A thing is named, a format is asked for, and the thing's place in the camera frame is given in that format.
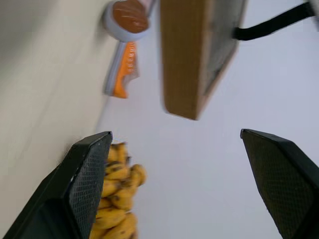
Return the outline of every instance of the black cable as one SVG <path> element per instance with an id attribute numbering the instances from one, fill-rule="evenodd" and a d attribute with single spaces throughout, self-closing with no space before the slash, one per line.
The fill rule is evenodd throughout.
<path id="1" fill-rule="evenodd" d="M 249 41 L 259 37 L 267 36 L 275 31 L 285 28 L 315 13 L 309 2 L 301 4 L 281 15 L 250 28 L 235 28 L 233 38 L 241 41 Z"/>

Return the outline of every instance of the bunch of bananas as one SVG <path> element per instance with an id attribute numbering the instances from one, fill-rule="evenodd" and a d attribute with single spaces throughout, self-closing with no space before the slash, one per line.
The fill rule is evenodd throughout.
<path id="1" fill-rule="evenodd" d="M 112 144 L 106 161 L 102 199 L 90 239 L 137 239 L 137 218 L 129 211 L 133 196 L 146 181 L 140 164 L 129 167 L 125 143 Z"/>

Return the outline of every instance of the black strap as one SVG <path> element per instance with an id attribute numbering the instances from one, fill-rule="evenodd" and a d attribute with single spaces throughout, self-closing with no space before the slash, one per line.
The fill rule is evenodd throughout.
<path id="1" fill-rule="evenodd" d="M 306 2 L 259 25 L 245 29 L 237 27 L 234 29 L 233 38 L 241 41 L 253 40 L 270 35 L 275 31 L 314 15 L 315 13 L 310 3 Z"/>

